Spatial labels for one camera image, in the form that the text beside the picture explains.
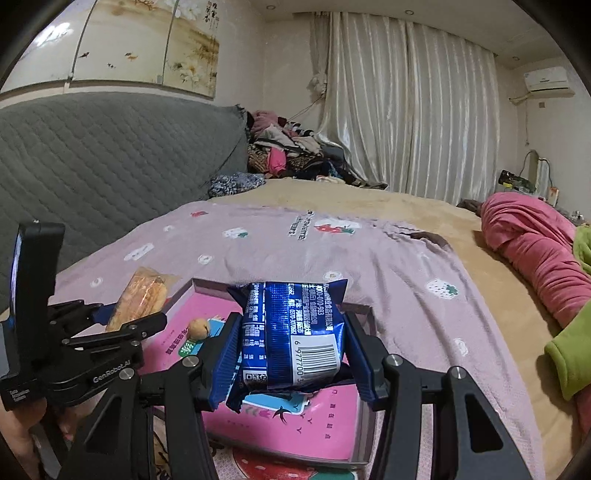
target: patterned fabric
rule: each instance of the patterned fabric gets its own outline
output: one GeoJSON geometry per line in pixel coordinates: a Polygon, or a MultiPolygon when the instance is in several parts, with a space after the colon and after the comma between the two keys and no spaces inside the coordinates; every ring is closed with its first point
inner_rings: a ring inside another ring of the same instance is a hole
{"type": "Polygon", "coordinates": [[[268,173],[269,172],[269,164],[268,164],[268,156],[269,154],[267,151],[259,147],[255,144],[248,145],[248,170],[253,173],[268,173]]]}
{"type": "Polygon", "coordinates": [[[209,187],[210,197],[223,197],[224,195],[236,195],[256,189],[265,183],[265,177],[260,173],[243,173],[241,171],[233,175],[218,175],[212,180],[209,187]]]}
{"type": "Polygon", "coordinates": [[[321,157],[318,157],[312,153],[302,154],[296,158],[287,157],[287,165],[293,171],[300,171],[304,170],[304,168],[306,168],[310,162],[318,160],[319,158],[321,157]]]}

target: gray quilted cover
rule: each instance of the gray quilted cover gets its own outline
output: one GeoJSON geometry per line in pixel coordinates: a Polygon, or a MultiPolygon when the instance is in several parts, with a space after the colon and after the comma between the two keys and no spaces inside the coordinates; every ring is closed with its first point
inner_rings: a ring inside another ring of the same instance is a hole
{"type": "Polygon", "coordinates": [[[0,109],[0,311],[19,222],[63,222],[59,270],[246,170],[238,107],[71,93],[0,109]]]}

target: white curtain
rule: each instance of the white curtain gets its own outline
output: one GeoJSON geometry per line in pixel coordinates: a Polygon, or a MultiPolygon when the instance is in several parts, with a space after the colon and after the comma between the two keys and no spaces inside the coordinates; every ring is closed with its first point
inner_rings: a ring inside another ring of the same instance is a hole
{"type": "Polygon", "coordinates": [[[327,69],[329,66],[330,13],[312,13],[310,28],[310,55],[312,59],[312,85],[319,97],[326,96],[327,69]]]}
{"type": "Polygon", "coordinates": [[[320,136],[394,192],[455,203],[493,191],[499,98],[493,54],[435,28],[332,13],[320,136]]]}

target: metal screw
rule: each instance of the metal screw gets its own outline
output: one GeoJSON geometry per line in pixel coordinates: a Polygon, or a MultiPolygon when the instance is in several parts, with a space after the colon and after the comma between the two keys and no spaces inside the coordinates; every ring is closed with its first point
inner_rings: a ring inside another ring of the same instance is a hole
{"type": "Polygon", "coordinates": [[[135,375],[134,369],[133,368],[124,368],[121,372],[119,372],[119,378],[121,380],[129,380],[130,378],[133,378],[135,375]]]}
{"type": "Polygon", "coordinates": [[[386,364],[389,367],[400,367],[400,365],[402,365],[403,362],[404,359],[400,355],[396,355],[395,353],[393,353],[392,355],[388,355],[386,357],[386,364]]]}
{"type": "Polygon", "coordinates": [[[452,367],[452,377],[461,380],[466,378],[467,372],[462,367],[452,367]]]}
{"type": "Polygon", "coordinates": [[[199,358],[195,355],[189,355],[183,358],[183,365],[185,367],[196,367],[199,364],[199,358]]]}

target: bread roll in plastic wrap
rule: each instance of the bread roll in plastic wrap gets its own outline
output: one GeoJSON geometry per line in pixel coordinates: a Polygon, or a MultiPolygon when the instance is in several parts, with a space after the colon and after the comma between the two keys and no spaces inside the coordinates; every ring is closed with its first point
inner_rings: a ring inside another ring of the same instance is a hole
{"type": "Polygon", "coordinates": [[[139,267],[121,294],[106,331],[114,332],[124,323],[162,310],[168,285],[174,282],[174,278],[151,268],[139,267]]]}

